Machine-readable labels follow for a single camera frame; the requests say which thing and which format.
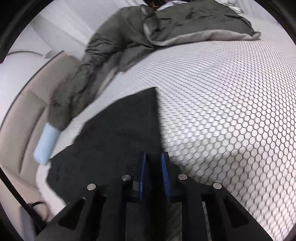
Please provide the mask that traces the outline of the grey rumpled duvet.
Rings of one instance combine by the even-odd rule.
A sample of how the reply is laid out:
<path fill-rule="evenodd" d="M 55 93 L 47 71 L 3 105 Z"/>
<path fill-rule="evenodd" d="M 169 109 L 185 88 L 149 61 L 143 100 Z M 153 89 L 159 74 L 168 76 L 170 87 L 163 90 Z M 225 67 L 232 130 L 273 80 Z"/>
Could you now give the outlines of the grey rumpled duvet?
<path fill-rule="evenodd" d="M 190 1 L 159 11 L 142 4 L 119 9 L 93 34 L 76 72 L 55 89 L 48 123 L 62 131 L 103 90 L 158 48 L 202 41 L 253 41 L 260 32 L 217 1 Z"/>

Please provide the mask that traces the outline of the light blue pillow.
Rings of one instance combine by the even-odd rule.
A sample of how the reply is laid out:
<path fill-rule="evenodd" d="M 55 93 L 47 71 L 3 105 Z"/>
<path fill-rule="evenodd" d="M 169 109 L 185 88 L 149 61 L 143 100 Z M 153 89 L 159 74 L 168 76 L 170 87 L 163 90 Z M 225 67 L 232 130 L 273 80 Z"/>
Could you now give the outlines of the light blue pillow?
<path fill-rule="evenodd" d="M 48 163 L 60 133 L 60 130 L 51 126 L 49 123 L 44 125 L 43 132 L 33 152 L 34 160 L 37 163 L 41 165 Z"/>

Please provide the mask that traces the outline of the beige upholstered headboard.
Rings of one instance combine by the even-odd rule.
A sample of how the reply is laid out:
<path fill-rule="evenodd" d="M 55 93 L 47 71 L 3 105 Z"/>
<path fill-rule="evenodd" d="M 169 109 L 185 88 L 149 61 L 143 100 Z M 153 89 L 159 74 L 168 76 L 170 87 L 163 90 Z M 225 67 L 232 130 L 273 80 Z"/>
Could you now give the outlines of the beige upholstered headboard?
<path fill-rule="evenodd" d="M 33 152 L 46 123 L 51 96 L 79 64 L 65 52 L 53 57 L 22 88 L 1 124 L 1 166 L 28 186 L 37 186 L 39 164 Z"/>

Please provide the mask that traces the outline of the black pants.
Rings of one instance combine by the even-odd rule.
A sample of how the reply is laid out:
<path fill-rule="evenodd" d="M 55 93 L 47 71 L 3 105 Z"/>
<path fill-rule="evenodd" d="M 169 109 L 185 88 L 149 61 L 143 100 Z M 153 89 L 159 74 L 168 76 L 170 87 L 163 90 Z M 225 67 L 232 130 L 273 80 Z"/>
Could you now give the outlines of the black pants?
<path fill-rule="evenodd" d="M 156 88 L 121 98 L 90 119 L 74 143 L 51 159 L 49 187 L 66 203 L 88 184 L 133 175 L 141 153 L 164 151 Z"/>

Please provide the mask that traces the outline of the white honeycomb mattress cover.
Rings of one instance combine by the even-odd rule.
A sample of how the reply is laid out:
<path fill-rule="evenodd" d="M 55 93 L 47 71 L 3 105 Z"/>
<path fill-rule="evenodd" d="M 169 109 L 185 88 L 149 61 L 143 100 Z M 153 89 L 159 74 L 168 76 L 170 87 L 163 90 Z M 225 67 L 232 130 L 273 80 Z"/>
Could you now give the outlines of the white honeycomb mattress cover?
<path fill-rule="evenodd" d="M 295 225 L 295 44 L 279 25 L 251 23 L 257 41 L 177 45 L 117 74 L 53 154 L 112 102 L 156 87 L 172 161 L 198 181 L 221 183 L 273 240 L 284 240 Z"/>

